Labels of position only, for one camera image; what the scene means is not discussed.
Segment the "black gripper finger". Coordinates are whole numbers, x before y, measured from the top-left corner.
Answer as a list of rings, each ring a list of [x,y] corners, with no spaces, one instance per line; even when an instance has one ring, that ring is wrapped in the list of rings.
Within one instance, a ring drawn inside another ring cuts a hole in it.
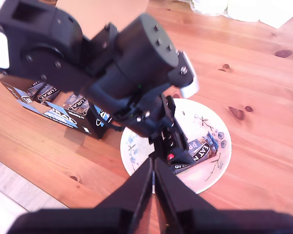
[[[100,233],[147,234],[152,205],[153,160],[147,159],[115,192],[95,207]]]
[[[215,234],[217,210],[188,188],[162,160],[155,160],[154,171],[160,232]]]

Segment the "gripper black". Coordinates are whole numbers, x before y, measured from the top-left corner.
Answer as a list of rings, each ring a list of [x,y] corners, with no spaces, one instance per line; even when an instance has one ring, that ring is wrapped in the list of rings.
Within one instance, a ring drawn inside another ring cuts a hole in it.
[[[167,156],[169,166],[193,165],[188,152],[188,139],[175,117],[176,106],[171,96],[160,94],[144,105],[136,97],[115,101],[113,117],[117,122],[147,137],[157,155]]]

